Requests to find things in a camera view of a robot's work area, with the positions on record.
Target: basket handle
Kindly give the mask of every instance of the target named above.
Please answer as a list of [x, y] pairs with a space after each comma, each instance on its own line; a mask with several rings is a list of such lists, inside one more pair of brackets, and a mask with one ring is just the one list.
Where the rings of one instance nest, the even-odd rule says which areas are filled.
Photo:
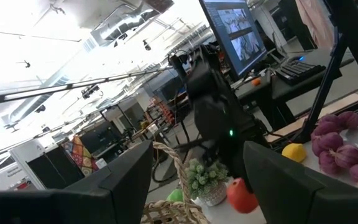
[[181, 185], [181, 188], [183, 191], [183, 202], [185, 202], [186, 204], [193, 204], [193, 202], [190, 200], [190, 190], [189, 190], [189, 186], [187, 184], [185, 168], [182, 164], [182, 161], [179, 158], [179, 155], [172, 148], [170, 148], [167, 145], [160, 143], [160, 142], [154, 141], [153, 147], [158, 150], [163, 150], [170, 157], [172, 157], [174, 165], [178, 171], [178, 177], [179, 177], [180, 185]]

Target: artificial plant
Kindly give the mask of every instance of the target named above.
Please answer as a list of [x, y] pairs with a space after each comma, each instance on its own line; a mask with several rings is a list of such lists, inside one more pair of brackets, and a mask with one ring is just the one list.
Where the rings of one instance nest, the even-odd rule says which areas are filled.
[[185, 172], [193, 199], [208, 195], [220, 182], [227, 182], [227, 169], [218, 161], [205, 167], [197, 159], [192, 159]]

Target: pink cloth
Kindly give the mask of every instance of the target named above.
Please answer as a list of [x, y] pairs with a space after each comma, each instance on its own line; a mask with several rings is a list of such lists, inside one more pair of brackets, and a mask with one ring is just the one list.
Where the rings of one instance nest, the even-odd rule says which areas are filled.
[[303, 23], [319, 48], [331, 49], [334, 45], [334, 32], [328, 24], [319, 1], [295, 0]]

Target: white flower pot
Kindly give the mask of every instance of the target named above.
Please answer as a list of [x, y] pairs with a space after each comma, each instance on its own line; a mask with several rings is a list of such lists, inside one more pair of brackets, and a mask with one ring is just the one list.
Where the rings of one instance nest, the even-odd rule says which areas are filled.
[[198, 197], [207, 206], [215, 206], [226, 198], [226, 184], [220, 182], [209, 194]]

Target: yellow lemon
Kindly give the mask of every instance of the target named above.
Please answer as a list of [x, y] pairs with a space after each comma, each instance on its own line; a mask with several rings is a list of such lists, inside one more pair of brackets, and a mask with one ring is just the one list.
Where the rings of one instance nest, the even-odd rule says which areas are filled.
[[291, 143], [283, 149], [282, 155], [296, 162], [306, 158], [306, 151], [302, 144]]

